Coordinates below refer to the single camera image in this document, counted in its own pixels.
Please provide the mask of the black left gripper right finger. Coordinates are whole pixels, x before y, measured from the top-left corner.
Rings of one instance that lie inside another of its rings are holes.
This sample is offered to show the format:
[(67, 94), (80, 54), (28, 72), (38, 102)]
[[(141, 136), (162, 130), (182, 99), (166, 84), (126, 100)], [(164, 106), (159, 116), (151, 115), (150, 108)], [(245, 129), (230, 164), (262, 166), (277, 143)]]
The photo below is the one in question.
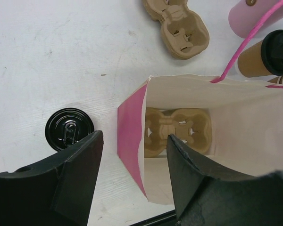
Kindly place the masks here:
[(225, 167), (175, 135), (167, 161), (180, 226), (283, 226), (283, 171), (259, 177)]

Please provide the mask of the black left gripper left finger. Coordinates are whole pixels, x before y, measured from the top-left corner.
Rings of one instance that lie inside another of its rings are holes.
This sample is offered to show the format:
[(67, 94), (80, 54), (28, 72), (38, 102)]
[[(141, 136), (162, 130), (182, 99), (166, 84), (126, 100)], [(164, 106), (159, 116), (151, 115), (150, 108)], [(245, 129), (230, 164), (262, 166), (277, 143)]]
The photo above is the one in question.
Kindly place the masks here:
[(0, 226), (85, 226), (103, 151), (97, 130), (15, 172), (0, 173)]

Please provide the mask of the single brown pulp cup carrier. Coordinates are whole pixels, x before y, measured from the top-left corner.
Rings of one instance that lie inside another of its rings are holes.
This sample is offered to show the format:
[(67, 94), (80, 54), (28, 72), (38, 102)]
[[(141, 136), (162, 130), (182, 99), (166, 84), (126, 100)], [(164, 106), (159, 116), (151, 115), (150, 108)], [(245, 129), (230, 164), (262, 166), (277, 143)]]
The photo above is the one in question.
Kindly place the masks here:
[(159, 156), (174, 134), (193, 150), (204, 154), (212, 144), (212, 124), (209, 113), (203, 109), (181, 108), (161, 111), (146, 108), (144, 157)]

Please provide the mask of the pink paper gift bag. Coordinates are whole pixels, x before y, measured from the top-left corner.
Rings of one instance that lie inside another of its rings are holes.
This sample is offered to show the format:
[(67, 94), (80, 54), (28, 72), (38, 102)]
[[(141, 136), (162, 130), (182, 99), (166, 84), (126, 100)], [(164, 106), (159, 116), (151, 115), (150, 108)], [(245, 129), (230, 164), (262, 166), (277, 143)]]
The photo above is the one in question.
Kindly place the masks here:
[[(228, 14), (238, 0), (188, 1), (209, 32), (209, 45), (187, 59), (199, 74), (149, 77), (117, 109), (117, 154), (148, 201), (173, 204), (166, 149), (144, 157), (146, 108), (161, 111), (203, 109), (212, 124), (212, 144), (202, 154), (251, 176), (283, 170), (283, 85), (270, 83), (276, 75), (243, 76), (239, 55), (275, 29), (262, 33), (255, 25), (246, 38), (230, 28)], [(283, 0), (258, 22), (265, 22)]]

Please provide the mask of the brown paper coffee cup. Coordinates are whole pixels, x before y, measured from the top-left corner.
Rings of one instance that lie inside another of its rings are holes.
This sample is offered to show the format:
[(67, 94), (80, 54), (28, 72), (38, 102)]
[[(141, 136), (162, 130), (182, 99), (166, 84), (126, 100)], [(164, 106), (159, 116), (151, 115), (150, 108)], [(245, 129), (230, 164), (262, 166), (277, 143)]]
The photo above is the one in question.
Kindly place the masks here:
[(276, 75), (271, 57), (274, 46), (271, 39), (263, 39), (244, 50), (237, 60), (240, 73), (247, 78)]

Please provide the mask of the black plastic cup lid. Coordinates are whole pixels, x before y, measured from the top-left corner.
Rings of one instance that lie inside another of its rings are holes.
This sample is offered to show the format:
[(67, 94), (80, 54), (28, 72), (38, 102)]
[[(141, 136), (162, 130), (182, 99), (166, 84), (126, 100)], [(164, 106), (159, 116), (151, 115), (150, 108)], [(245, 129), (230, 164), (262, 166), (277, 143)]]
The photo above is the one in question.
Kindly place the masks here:
[(283, 30), (273, 31), (263, 39), (261, 58), (271, 74), (283, 76)]

